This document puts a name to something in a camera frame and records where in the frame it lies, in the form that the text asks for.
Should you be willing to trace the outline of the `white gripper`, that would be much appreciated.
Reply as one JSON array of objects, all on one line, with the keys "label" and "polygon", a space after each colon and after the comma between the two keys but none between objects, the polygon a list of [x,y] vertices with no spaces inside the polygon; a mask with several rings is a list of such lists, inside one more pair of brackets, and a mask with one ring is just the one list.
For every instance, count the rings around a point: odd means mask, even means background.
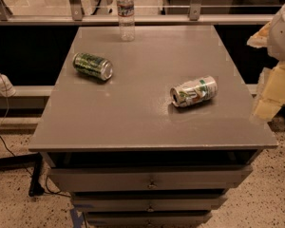
[{"label": "white gripper", "polygon": [[268,22],[248,39],[247,45],[267,47],[268,54],[280,61],[272,69],[263,68],[256,87],[252,116],[269,122],[285,105],[285,4],[271,23]]}]

